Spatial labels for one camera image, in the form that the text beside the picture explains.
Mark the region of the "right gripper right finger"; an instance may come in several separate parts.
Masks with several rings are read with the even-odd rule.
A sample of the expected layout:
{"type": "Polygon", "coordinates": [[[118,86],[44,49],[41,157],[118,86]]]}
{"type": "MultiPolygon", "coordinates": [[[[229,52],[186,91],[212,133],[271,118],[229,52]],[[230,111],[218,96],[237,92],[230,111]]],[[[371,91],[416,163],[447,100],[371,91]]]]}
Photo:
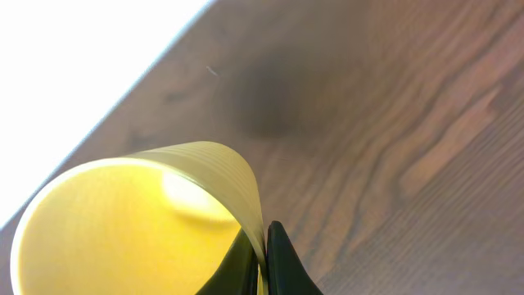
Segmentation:
{"type": "Polygon", "coordinates": [[[323,295],[307,274],[279,221],[268,228],[267,271],[270,295],[323,295]]]}

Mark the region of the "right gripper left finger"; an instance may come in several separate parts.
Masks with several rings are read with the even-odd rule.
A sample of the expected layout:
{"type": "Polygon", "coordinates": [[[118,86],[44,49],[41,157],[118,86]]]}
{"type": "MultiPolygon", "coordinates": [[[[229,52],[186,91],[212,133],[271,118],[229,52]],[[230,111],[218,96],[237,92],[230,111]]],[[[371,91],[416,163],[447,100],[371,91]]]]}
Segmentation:
{"type": "Polygon", "coordinates": [[[196,295],[256,295],[258,269],[251,242],[240,229],[218,269],[196,295]]]}

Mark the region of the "yellow cup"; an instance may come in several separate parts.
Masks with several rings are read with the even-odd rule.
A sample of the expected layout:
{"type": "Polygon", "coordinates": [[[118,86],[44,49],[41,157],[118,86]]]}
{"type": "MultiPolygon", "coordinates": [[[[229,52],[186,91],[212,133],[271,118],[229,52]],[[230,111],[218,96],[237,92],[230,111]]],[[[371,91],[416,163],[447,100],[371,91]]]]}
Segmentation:
{"type": "Polygon", "coordinates": [[[16,294],[195,294],[242,229],[266,294],[253,171],[220,143],[193,142],[76,166],[27,206],[11,247],[16,294]]]}

